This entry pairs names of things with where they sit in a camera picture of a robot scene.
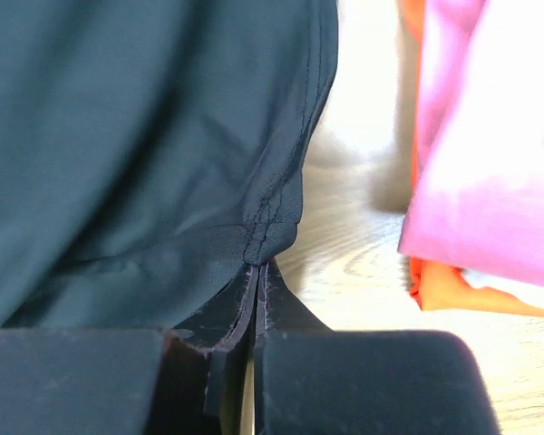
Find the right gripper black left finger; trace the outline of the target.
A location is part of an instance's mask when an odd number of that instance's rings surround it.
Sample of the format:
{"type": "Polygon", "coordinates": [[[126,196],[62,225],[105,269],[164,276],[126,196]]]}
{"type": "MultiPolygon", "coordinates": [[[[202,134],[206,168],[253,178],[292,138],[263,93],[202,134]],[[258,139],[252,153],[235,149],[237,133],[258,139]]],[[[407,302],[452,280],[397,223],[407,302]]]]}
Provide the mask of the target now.
{"type": "Polygon", "coordinates": [[[236,434],[257,270],[172,329],[0,330],[0,434],[236,434]]]}

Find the black t shirt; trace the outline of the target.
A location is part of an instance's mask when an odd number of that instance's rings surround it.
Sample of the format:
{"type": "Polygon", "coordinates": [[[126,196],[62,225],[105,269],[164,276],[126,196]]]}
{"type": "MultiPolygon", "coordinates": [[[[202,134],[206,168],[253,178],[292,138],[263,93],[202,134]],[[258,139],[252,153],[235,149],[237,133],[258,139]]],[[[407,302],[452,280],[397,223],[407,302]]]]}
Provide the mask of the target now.
{"type": "Polygon", "coordinates": [[[333,1],[0,1],[0,327],[172,327],[296,238],[333,1]]]}

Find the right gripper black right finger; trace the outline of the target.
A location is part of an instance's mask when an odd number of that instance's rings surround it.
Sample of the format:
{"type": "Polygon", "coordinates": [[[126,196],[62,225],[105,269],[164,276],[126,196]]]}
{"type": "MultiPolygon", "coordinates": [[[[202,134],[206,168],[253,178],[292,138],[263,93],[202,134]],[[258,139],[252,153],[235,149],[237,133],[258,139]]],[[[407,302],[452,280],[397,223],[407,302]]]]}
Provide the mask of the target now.
{"type": "Polygon", "coordinates": [[[259,434],[485,435],[500,427],[479,367],[457,336],[336,332],[259,270],[254,347],[259,434]]]}

